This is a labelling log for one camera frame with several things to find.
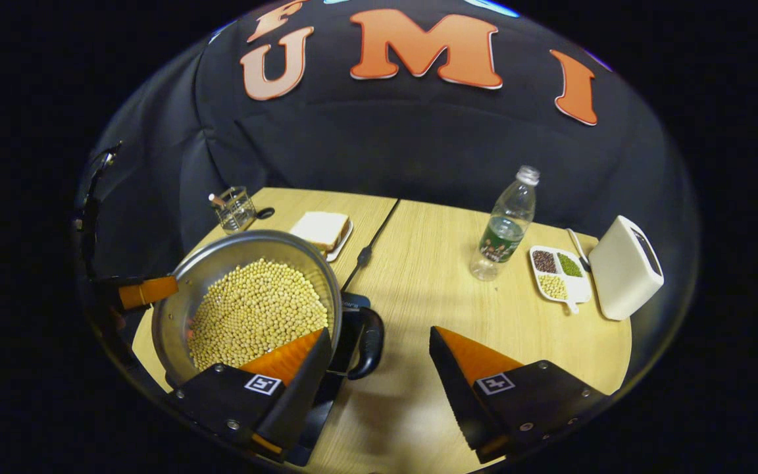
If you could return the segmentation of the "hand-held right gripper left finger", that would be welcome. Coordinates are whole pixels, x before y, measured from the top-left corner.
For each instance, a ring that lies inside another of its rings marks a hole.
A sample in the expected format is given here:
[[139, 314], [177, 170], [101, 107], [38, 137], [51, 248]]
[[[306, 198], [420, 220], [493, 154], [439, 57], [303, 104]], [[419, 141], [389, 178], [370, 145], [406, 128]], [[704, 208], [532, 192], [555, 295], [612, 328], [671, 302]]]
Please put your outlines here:
[[241, 368], [213, 364], [165, 401], [216, 439], [283, 461], [303, 432], [331, 357], [329, 331], [322, 328]]

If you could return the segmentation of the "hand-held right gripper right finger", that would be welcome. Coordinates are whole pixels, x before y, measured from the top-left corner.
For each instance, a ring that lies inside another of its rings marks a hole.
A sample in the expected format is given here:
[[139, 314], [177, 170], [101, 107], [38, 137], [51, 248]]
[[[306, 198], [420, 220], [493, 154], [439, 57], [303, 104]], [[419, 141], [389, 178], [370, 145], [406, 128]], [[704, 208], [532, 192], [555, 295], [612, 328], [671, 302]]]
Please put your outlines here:
[[468, 447], [482, 464], [530, 455], [608, 407], [609, 397], [556, 363], [523, 364], [433, 326], [429, 354]]

